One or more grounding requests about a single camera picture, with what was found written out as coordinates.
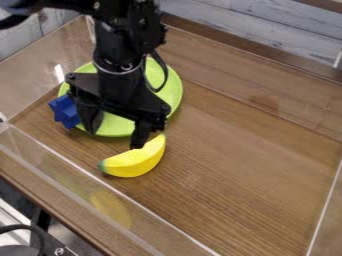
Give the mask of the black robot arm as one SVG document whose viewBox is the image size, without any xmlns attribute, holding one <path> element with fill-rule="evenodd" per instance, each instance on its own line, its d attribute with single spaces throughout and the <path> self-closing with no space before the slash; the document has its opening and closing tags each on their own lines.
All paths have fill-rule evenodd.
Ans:
<svg viewBox="0 0 342 256">
<path fill-rule="evenodd" d="M 89 133 L 98 132 L 107 113 L 134 122 L 130 147 L 141 149 L 150 134 L 166 126 L 171 107 L 157 93 L 146 69 L 153 58 L 166 64 L 157 48 L 166 43 L 167 27 L 155 0 L 30 0 L 43 8 L 75 10 L 95 21 L 94 73 L 73 72 L 66 77 L 67 95 L 77 105 Z"/>
</svg>

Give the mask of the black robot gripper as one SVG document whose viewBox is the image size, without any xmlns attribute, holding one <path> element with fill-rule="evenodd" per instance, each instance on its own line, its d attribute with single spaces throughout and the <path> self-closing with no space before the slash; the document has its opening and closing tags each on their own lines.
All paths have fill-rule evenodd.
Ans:
<svg viewBox="0 0 342 256">
<path fill-rule="evenodd" d="M 67 95 L 91 135 L 102 126 L 106 112 L 134 122 L 131 149 L 142 149 L 150 134 L 165 130 L 171 107 L 149 86 L 142 68 L 114 74 L 101 70 L 73 72 L 66 75 L 66 82 L 70 85 Z"/>
</svg>

